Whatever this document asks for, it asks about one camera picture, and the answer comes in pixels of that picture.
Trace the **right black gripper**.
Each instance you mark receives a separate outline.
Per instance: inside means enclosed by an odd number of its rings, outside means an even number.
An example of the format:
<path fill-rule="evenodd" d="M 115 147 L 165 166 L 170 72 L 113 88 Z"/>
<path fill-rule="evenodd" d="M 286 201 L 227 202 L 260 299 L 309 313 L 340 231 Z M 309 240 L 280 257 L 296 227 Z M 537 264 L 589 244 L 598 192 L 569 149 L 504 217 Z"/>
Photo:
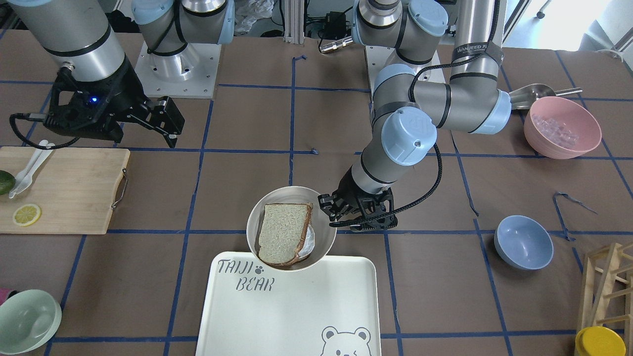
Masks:
<path fill-rule="evenodd" d="M 152 100 L 144 94 L 128 58 L 113 74 L 93 82 L 77 81 L 68 66 L 59 68 L 43 121 L 46 129 L 61 136 L 120 143 L 120 122 L 155 131 L 175 148 L 185 119 L 171 97 Z"/>

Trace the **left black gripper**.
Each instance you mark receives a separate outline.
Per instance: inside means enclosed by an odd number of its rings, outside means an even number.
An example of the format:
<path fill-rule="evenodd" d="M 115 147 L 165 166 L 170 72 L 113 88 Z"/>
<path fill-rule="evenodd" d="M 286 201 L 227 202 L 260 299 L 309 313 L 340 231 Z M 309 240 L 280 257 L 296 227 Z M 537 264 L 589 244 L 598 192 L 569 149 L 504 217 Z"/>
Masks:
<path fill-rule="evenodd" d="M 351 173 L 343 176 L 332 194 L 319 195 L 318 205 L 328 216 L 330 227 L 349 227 L 359 232 L 387 230 L 398 225 L 391 188 L 371 194 L 357 185 Z"/>

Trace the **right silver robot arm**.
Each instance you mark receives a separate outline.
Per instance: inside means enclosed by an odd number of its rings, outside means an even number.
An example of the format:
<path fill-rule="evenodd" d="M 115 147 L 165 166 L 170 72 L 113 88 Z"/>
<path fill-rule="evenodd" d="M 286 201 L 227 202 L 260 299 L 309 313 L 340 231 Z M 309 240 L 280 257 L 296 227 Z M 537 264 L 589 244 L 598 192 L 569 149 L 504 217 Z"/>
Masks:
<path fill-rule="evenodd" d="M 55 150 L 79 139 L 120 143 L 121 123 L 132 123 L 176 146 L 183 115 L 171 97 L 145 95 L 96 0 L 10 0 L 9 6 L 59 67 L 47 113 L 9 117 L 25 145 Z M 134 0 L 132 9 L 152 69 L 166 81 L 192 77 L 199 63 L 193 44 L 226 45 L 233 38 L 232 0 Z"/>

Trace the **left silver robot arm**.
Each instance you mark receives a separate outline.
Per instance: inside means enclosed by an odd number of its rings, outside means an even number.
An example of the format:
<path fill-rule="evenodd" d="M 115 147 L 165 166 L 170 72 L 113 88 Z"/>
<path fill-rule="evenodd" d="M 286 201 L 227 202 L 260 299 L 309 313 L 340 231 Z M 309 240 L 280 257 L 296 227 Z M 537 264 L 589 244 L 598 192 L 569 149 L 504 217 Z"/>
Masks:
<path fill-rule="evenodd" d="M 507 2 L 461 0 L 451 60 L 432 65 L 449 16 L 435 0 L 358 0 L 352 37 L 366 46 L 393 48 L 371 93 L 371 142 L 332 194 L 319 196 L 330 226 L 355 231 L 397 226 L 397 214 L 427 200 L 443 167 L 437 131 L 495 134 L 511 113 L 509 94 L 497 87 Z M 396 208 L 392 185 L 434 150 L 437 177 L 424 195 Z"/>

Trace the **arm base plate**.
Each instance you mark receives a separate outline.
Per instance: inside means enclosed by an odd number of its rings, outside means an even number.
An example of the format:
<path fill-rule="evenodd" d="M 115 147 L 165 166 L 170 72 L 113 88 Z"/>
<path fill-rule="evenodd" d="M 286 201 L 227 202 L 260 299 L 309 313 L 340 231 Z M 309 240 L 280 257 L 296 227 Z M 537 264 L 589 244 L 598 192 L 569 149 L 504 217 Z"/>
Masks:
<path fill-rule="evenodd" d="M 380 70 L 382 70 L 382 68 L 384 67 L 387 67 L 387 65 L 391 65 L 394 63 L 405 64 L 405 62 L 402 61 L 400 57 L 398 57 L 398 55 L 396 54 L 396 50 L 392 47 L 366 46 L 364 50 L 367 75 L 370 81 L 370 97 L 371 101 L 373 101 L 373 92 L 376 88 L 376 80 Z M 445 75 L 443 69 L 441 68 L 436 68 L 423 72 L 418 80 L 425 83 L 446 83 Z"/>
<path fill-rule="evenodd" d="M 174 56 L 147 53 L 143 44 L 134 68 L 145 95 L 212 99 L 222 45 L 189 44 Z"/>

